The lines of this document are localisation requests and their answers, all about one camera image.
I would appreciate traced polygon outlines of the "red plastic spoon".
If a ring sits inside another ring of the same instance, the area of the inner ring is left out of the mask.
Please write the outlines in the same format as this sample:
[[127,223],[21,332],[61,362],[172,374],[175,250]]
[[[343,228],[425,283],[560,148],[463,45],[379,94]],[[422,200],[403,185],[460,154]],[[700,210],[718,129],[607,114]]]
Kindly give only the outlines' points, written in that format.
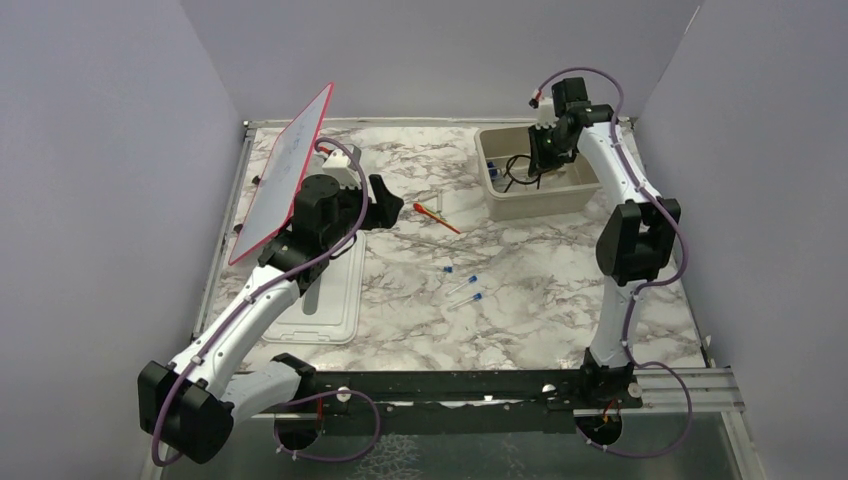
[[460,234],[460,231],[456,227],[454,227],[453,225],[448,223],[439,214],[430,210],[428,207],[424,206],[423,204],[416,202],[416,203],[413,204],[413,209],[416,212],[418,212],[418,213],[430,218],[431,220],[435,221],[436,223],[442,225],[443,227],[447,228],[448,230],[450,230],[450,231],[452,231],[456,234]]

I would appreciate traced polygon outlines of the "beige plastic bin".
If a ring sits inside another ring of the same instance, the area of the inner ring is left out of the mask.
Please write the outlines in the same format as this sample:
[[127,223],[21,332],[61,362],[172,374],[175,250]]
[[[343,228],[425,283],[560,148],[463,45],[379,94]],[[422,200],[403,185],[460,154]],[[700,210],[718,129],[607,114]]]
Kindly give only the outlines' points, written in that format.
[[[526,125],[487,128],[474,136],[477,159],[474,166],[479,176],[483,198],[493,221],[570,214],[581,211],[601,185],[587,160],[579,156],[572,164],[542,175],[540,190],[516,186],[503,193],[506,179],[502,176],[508,158],[530,154]],[[500,169],[496,184],[489,180],[486,162]]]

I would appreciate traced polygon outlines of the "blue cap test tube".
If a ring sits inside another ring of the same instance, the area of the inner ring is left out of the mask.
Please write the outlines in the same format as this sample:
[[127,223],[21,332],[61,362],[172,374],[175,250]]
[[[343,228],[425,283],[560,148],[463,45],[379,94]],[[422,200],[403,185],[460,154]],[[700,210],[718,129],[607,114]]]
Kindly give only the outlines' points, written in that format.
[[455,294],[455,293],[457,293],[457,292],[459,292],[459,291],[461,291],[461,290],[465,289],[466,287],[468,287],[468,286],[470,286],[470,285],[473,285],[473,284],[474,284],[474,283],[476,283],[477,281],[478,281],[478,277],[477,277],[476,275],[472,275],[472,276],[468,277],[467,279],[463,280],[461,283],[459,283],[459,284],[457,284],[457,285],[453,286],[452,288],[450,288],[450,289],[446,292],[446,296],[451,296],[451,295],[453,295],[453,294]]
[[465,305],[469,305],[469,304],[478,302],[481,299],[482,299],[482,294],[480,292],[478,292],[478,293],[471,295],[468,298],[465,298],[465,299],[462,299],[462,300],[459,300],[459,301],[452,303],[451,305],[448,306],[448,310],[449,311],[456,311],[456,310],[458,310],[459,308],[461,308]]
[[453,266],[425,266],[423,270],[439,281],[445,281],[454,273]]

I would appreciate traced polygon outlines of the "white bin lid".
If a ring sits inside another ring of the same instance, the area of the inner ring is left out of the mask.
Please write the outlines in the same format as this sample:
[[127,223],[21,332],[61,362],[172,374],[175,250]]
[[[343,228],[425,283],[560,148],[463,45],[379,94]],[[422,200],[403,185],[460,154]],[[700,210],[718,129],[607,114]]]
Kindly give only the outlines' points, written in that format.
[[356,335],[367,241],[360,233],[263,333],[276,344],[342,345]]

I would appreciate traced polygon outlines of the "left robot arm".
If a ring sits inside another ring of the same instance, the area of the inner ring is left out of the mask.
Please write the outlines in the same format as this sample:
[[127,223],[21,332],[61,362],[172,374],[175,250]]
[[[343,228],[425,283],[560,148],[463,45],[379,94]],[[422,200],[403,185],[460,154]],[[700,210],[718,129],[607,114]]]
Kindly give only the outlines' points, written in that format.
[[356,233],[395,225],[403,200],[381,175],[371,174],[369,196],[345,189],[330,175],[306,177],[293,214],[265,245],[237,298],[184,351],[162,365],[149,362],[137,379],[139,422],[150,434],[151,456],[166,444],[195,463],[214,458],[237,424],[275,405],[290,410],[313,401],[311,365],[280,354],[260,370],[238,372],[269,326],[307,292],[335,251]]

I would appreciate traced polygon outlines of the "red framed whiteboard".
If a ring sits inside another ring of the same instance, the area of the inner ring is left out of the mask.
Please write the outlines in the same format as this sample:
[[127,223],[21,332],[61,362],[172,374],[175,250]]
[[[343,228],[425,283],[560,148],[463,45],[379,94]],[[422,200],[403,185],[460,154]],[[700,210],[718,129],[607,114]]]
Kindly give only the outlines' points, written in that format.
[[328,83],[276,137],[227,260],[229,265],[272,239],[290,218],[334,87]]

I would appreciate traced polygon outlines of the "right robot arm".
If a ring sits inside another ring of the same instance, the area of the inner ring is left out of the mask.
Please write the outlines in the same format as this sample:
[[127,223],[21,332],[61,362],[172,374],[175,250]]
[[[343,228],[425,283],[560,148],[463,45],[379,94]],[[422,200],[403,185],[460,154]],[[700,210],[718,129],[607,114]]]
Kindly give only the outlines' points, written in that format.
[[605,277],[600,321],[579,369],[577,393],[600,407],[632,381],[629,337],[643,290],[660,285],[679,233],[681,208],[664,199],[639,169],[621,138],[618,109],[595,104],[577,68],[552,75],[529,102],[538,113],[528,130],[532,181],[583,156],[613,203],[596,243]]

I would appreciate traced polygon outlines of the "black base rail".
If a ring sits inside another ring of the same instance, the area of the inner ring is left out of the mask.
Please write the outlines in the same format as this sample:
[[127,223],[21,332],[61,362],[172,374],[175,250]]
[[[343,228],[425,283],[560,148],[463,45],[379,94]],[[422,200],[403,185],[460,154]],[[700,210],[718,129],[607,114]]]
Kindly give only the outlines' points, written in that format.
[[579,370],[319,371],[297,395],[328,398],[268,412],[282,434],[573,434],[578,416],[641,408],[637,385]]

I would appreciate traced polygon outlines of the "black wire ring stand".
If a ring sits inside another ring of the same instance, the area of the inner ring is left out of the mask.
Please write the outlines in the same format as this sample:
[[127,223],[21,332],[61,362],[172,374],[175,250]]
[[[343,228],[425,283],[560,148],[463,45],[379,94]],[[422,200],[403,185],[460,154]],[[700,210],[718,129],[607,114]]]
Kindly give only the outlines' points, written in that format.
[[[534,190],[541,189],[542,175],[530,174],[530,169],[528,168],[530,166],[530,160],[531,157],[527,154],[517,154],[507,159],[502,170],[502,176],[507,181],[506,186],[503,188],[503,193],[509,193],[516,186],[528,187]],[[521,172],[521,167],[518,166],[521,162],[526,162],[528,166],[524,172]]]

